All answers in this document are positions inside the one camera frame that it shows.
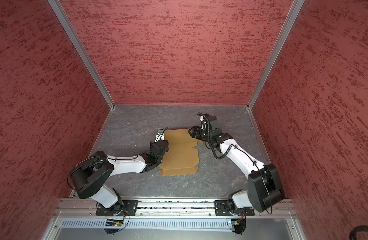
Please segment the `brown cardboard box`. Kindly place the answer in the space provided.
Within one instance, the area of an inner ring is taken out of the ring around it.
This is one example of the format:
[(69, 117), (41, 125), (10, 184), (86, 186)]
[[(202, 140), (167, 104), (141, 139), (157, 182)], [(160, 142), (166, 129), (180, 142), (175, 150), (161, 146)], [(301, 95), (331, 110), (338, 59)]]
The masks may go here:
[(192, 138), (188, 129), (167, 130), (164, 139), (169, 142), (169, 151), (163, 156), (159, 173), (164, 177), (195, 175), (198, 171), (199, 152), (202, 141)]

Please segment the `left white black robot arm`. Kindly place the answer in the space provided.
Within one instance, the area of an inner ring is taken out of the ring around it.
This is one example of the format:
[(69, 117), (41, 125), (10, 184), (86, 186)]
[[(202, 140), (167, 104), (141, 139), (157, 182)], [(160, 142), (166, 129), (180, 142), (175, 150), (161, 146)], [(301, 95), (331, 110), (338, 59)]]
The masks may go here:
[(163, 162), (169, 151), (169, 142), (151, 142), (150, 150), (133, 157), (115, 157), (98, 151), (77, 164), (67, 180), (80, 199), (97, 202), (97, 216), (133, 216), (132, 207), (127, 207), (116, 190), (106, 185), (110, 177), (128, 173), (146, 173)]

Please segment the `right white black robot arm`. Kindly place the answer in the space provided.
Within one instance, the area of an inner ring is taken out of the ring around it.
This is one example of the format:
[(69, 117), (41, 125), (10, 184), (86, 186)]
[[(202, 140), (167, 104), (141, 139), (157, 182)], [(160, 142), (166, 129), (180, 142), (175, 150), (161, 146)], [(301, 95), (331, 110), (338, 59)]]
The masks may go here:
[(228, 197), (227, 209), (231, 214), (239, 215), (244, 208), (270, 214), (275, 204), (286, 199), (277, 167), (254, 158), (231, 135), (199, 126), (188, 133), (191, 138), (207, 143), (216, 159), (229, 158), (246, 176), (247, 189)]

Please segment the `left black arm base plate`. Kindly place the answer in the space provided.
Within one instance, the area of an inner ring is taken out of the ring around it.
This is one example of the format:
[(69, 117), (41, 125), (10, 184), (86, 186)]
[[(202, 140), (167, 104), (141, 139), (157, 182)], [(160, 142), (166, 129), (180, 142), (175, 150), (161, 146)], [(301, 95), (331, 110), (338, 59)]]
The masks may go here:
[(138, 203), (138, 200), (121, 200), (109, 208), (97, 203), (96, 216), (134, 216)]

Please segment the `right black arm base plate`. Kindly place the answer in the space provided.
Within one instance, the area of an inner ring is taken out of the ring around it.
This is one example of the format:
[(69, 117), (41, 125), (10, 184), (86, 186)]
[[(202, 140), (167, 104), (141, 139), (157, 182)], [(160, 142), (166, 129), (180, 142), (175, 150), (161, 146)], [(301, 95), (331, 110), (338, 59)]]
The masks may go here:
[(255, 216), (253, 207), (238, 208), (231, 200), (214, 201), (215, 215), (218, 217), (252, 217)]

